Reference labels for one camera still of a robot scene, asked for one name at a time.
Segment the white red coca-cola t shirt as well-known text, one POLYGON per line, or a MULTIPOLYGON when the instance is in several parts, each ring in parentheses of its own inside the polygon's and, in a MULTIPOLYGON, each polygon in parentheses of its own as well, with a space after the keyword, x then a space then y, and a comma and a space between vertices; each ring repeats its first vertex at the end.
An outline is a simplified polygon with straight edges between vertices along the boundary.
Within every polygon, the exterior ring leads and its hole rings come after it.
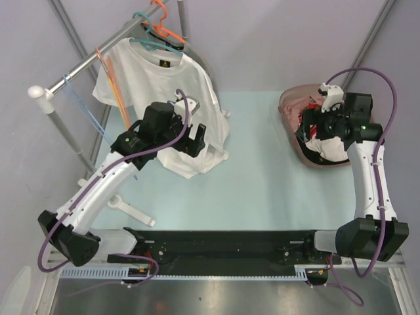
POLYGON ((305 146, 330 162, 343 162, 348 159, 347 152, 344 149, 344 144, 339 137, 331 139, 320 140, 312 138, 305 143, 305 146))

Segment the pink wire hanger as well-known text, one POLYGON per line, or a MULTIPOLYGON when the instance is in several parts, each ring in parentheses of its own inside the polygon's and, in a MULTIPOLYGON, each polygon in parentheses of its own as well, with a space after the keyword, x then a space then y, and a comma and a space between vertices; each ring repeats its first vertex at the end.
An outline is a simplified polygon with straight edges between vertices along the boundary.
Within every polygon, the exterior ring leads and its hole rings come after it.
POLYGON ((117 77, 116 77, 116 73, 112 64, 112 60, 109 56, 107 58, 104 58, 98 47, 95 48, 95 51, 96 51, 96 55, 98 59, 100 60, 102 68, 104 69, 104 72, 106 73, 106 76, 108 78, 110 88, 114 95, 117 107, 119 108, 119 112, 124 122, 125 128, 129 129, 129 127, 131 126, 131 119, 129 117, 124 99, 121 94, 121 89, 117 81, 117 77))

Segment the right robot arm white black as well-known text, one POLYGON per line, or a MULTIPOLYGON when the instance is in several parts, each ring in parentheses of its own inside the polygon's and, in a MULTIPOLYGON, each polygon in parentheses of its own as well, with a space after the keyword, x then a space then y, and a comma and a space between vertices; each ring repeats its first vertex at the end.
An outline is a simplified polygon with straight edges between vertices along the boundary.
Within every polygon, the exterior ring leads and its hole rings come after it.
POLYGON ((371 120, 370 94, 321 91, 318 108, 304 109, 297 136, 308 139, 311 127, 321 140, 339 138, 347 152, 354 179, 354 219, 335 231, 319 230, 304 244, 303 257, 318 263, 327 251, 351 259, 388 261, 409 235, 397 219, 387 191, 383 128, 371 120))

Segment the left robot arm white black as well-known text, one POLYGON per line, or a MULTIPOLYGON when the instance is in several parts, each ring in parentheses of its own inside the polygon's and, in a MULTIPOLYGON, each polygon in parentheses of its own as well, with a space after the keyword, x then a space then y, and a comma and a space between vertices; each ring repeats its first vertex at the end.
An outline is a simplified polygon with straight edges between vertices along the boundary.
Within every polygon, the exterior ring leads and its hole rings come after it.
POLYGON ((93 230, 98 214, 127 180, 135 176, 158 152, 173 148, 195 158, 205 147, 206 127, 194 123, 200 104, 186 98, 172 104, 153 102, 144 117, 121 133, 91 178, 56 212, 44 210, 38 222, 47 241, 74 266, 83 266, 97 254, 122 254, 140 261, 145 246, 134 232, 93 230))

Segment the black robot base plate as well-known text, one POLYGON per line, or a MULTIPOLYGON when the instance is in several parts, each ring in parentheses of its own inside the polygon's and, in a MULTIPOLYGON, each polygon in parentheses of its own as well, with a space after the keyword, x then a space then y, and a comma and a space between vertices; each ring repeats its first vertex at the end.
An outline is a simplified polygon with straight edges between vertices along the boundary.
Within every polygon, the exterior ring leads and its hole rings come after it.
POLYGON ((314 248, 314 231, 141 231, 126 229, 137 241, 129 256, 108 255, 108 263, 140 263, 153 258, 159 269, 210 272, 217 269, 280 270, 323 265, 328 254, 314 248))

